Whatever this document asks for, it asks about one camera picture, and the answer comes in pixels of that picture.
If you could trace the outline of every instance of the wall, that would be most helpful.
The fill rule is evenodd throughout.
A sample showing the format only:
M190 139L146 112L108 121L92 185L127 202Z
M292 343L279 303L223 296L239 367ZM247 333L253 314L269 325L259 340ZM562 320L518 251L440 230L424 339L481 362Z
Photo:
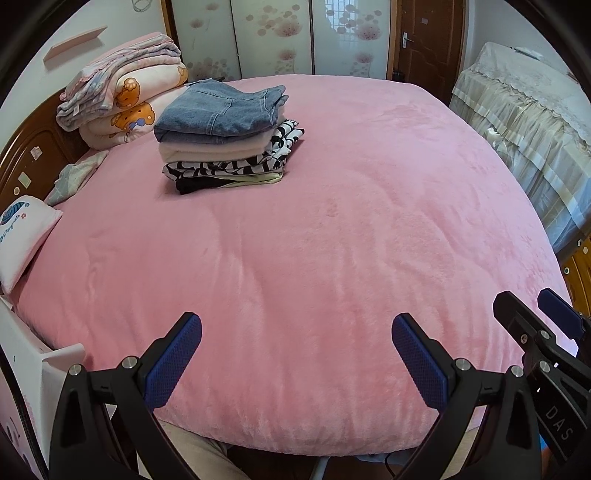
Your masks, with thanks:
M505 0L466 0L466 48L463 68L476 60L487 41L507 47L527 47L544 55L546 62L566 73L568 67L552 45Z
M99 38L43 63L55 43L102 25L108 28ZM165 32L160 0L90 0L43 45L10 91L0 108L0 150L29 113L64 88L82 67L117 45L155 31Z

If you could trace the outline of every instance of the headboard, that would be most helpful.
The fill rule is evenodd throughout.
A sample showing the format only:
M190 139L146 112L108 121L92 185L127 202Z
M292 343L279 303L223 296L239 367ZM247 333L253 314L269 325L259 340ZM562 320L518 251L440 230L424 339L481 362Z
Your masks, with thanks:
M61 169L88 151L78 131L66 132L56 122L60 93L26 118L0 155L0 212L21 195L45 199Z

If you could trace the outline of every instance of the metal bed leg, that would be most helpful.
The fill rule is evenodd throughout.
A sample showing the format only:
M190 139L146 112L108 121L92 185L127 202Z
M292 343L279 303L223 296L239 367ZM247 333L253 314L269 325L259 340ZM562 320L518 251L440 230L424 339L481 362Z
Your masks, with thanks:
M310 480L322 480L324 477L324 472L326 471L326 465L329 463L330 457L319 457L316 460L316 465L314 466L314 470L312 470L312 474L310 475Z

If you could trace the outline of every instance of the sliding wardrobe door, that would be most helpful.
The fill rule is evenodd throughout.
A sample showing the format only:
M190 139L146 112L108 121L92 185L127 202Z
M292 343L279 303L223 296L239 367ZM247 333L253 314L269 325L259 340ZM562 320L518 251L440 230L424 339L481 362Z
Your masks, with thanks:
M232 0L242 76L312 73L308 0Z
M320 75L386 78L391 0L312 0Z
M189 81L241 78L230 0L172 0Z

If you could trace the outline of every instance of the beige trousers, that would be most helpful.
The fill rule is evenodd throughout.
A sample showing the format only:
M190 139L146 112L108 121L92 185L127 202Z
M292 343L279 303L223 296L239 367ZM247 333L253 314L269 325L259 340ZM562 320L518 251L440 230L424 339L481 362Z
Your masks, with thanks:
M242 470L228 459L224 445L164 421L161 421L160 425L162 425L174 447L200 480L249 480ZM460 471L470 452L476 432L478 432L478 429L466 432L442 478L448 478ZM138 464L139 474L150 478L139 458Z

